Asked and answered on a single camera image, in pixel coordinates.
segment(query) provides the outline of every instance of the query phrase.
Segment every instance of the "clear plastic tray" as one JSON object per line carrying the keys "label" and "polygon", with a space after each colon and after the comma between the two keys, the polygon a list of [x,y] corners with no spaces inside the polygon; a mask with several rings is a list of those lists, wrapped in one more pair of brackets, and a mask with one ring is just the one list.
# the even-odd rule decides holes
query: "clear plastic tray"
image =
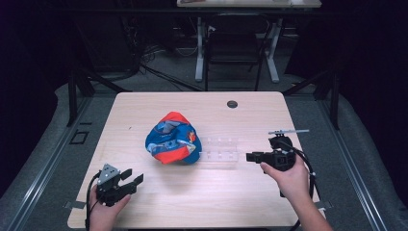
{"label": "clear plastic tray", "polygon": [[200,138],[201,162],[237,162],[240,153],[237,150],[238,138]]}

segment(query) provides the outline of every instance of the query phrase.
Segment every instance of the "black round hole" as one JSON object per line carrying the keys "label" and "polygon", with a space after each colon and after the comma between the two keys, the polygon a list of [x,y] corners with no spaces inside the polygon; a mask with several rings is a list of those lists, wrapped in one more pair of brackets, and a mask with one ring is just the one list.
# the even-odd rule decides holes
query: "black round hole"
{"label": "black round hole", "polygon": [[237,101],[230,100],[230,101],[227,102],[227,106],[228,106],[228,108],[237,108],[238,103],[237,103]]}

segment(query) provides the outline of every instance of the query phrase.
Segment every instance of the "handheld controller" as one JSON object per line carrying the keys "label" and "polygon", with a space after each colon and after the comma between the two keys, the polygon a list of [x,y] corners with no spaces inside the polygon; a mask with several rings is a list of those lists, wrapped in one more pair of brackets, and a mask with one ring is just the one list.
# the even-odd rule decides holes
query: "handheld controller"
{"label": "handheld controller", "polygon": [[117,168],[105,164],[100,172],[96,188],[96,197],[98,200],[107,206],[113,206],[125,195],[135,193],[137,185],[143,182],[143,174],[136,177],[131,183],[123,186],[118,185],[120,180],[125,180],[131,175],[131,169],[120,173],[120,170]]}
{"label": "handheld controller", "polygon": [[252,152],[246,153],[246,160],[248,162],[255,162],[260,164],[265,162],[268,165],[286,171],[291,169],[295,162],[295,156],[292,149],[292,141],[289,137],[285,137],[284,133],[276,133],[276,137],[269,139],[272,152]]}

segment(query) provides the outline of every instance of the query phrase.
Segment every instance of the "metal stand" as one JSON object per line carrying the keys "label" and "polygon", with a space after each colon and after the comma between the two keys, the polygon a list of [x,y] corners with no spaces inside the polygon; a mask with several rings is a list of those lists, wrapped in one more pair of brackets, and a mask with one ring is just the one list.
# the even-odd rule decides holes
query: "metal stand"
{"label": "metal stand", "polygon": [[276,44],[278,43],[278,40],[279,40],[281,28],[282,28],[282,18],[278,19],[278,21],[274,22],[272,25],[272,31],[270,33],[272,36],[272,41],[270,43],[269,50],[266,52],[270,78],[272,80],[272,83],[274,84],[279,83],[279,76],[276,70],[275,61],[273,60],[273,55],[275,54]]}
{"label": "metal stand", "polygon": [[203,56],[203,28],[201,17],[197,18],[197,65],[195,66],[195,82],[203,81],[204,56]]}
{"label": "metal stand", "polygon": [[314,77],[307,79],[300,84],[283,91],[283,95],[291,95],[298,90],[305,88],[306,86],[320,81],[319,85],[315,89],[313,96],[317,100],[322,100],[326,97],[327,93],[331,90],[330,98],[330,121],[336,130],[339,130],[338,124],[338,110],[339,110],[339,86],[340,86],[340,74],[325,70]]}
{"label": "metal stand", "polygon": [[114,90],[116,93],[120,92],[129,92],[131,90],[125,90],[112,82],[104,79],[102,76],[89,71],[84,68],[76,68],[72,71],[71,76],[69,77],[68,81],[68,94],[69,94],[69,121],[66,124],[69,127],[77,118],[78,115],[78,101],[77,101],[77,90],[85,97],[93,97],[95,94],[95,89],[93,88],[92,84],[90,83],[90,79],[101,83],[102,85]]}

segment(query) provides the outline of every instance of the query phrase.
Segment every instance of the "dark background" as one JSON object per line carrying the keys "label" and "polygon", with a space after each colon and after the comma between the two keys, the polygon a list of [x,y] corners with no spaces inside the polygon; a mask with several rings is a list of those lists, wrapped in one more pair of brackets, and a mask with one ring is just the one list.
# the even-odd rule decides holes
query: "dark background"
{"label": "dark background", "polygon": [[[117,7],[110,0],[39,2],[50,7]],[[134,1],[131,7],[168,8],[174,2]],[[300,20],[300,38],[286,72],[311,78],[338,59],[346,61],[338,68],[341,94],[368,128],[397,194],[408,205],[408,158],[403,148],[408,140],[408,16],[400,10],[404,6],[404,0],[322,1],[322,12],[360,17]],[[57,106],[54,91],[67,83],[72,69],[79,65],[128,71],[137,60],[123,32],[123,17],[50,15],[34,0],[2,1],[0,11],[3,194],[50,122]],[[170,50],[175,20],[138,17],[140,31]],[[345,52],[344,46],[352,49]]]}

